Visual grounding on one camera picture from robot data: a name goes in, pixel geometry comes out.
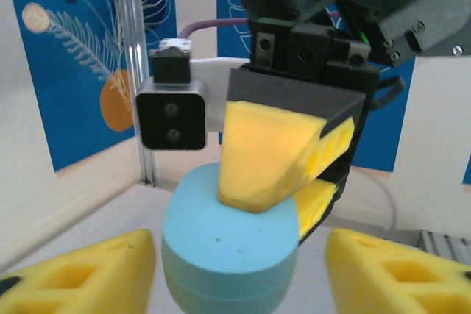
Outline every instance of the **green led light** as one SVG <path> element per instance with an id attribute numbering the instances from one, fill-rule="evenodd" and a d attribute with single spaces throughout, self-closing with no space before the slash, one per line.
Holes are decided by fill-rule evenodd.
<path id="1" fill-rule="evenodd" d="M 361 33 L 361 39 L 363 40 L 363 42 L 369 44 L 368 38 L 366 38 L 366 35 L 363 32 Z"/>

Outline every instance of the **light blue foam cylinder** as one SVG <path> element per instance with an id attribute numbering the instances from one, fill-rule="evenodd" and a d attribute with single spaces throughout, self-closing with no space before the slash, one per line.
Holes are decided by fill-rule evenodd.
<path id="1" fill-rule="evenodd" d="M 218 163 L 199 167 L 171 199 L 161 247 L 167 286 L 186 313 L 270 313 L 296 262 L 296 205 L 290 198 L 262 214 L 224 206 L 218 176 Z"/>

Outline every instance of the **yellow foam block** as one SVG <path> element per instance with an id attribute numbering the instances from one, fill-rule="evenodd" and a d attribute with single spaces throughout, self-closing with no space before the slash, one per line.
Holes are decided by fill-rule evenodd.
<path id="1" fill-rule="evenodd" d="M 471 267 L 334 229 L 327 269 L 339 314 L 471 314 Z"/>
<path id="2" fill-rule="evenodd" d="M 21 280 L 0 296 L 0 314 L 144 314 L 155 262 L 147 230 L 61 255 L 4 276 Z"/>
<path id="3" fill-rule="evenodd" d="M 311 115 L 229 101 L 219 201 L 262 213 L 303 189 L 350 146 L 352 118 L 320 138 L 326 123 Z"/>
<path id="4" fill-rule="evenodd" d="M 319 222 L 336 191 L 335 184 L 315 179 L 293 195 L 300 223 L 300 239 Z"/>

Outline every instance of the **camera lens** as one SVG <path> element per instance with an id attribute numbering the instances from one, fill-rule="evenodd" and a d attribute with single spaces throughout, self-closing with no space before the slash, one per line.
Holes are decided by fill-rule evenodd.
<path id="1" fill-rule="evenodd" d="M 167 140 L 171 143 L 176 143 L 180 139 L 180 132 L 178 130 L 172 129 L 167 132 Z"/>
<path id="2" fill-rule="evenodd" d="M 167 104 L 164 108 L 165 115 L 169 118 L 173 118 L 178 114 L 178 106 L 174 103 Z"/>

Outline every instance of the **wall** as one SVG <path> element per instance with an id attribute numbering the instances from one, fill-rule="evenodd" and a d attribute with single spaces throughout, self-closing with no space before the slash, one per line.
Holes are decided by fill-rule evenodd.
<path id="1" fill-rule="evenodd" d="M 11 0 L 0 0 L 0 268 L 140 178 L 134 139 L 55 174 Z"/>
<path id="2" fill-rule="evenodd" d="M 215 17 L 214 0 L 177 0 L 180 29 Z M 215 31 L 193 39 L 196 57 L 216 55 Z M 394 172 L 354 168 L 333 216 L 471 238 L 471 190 L 462 184 L 471 153 L 470 70 L 471 58 L 417 60 Z M 159 153 L 160 181 L 174 186 L 195 166 L 217 161 L 216 139 L 202 152 Z"/>

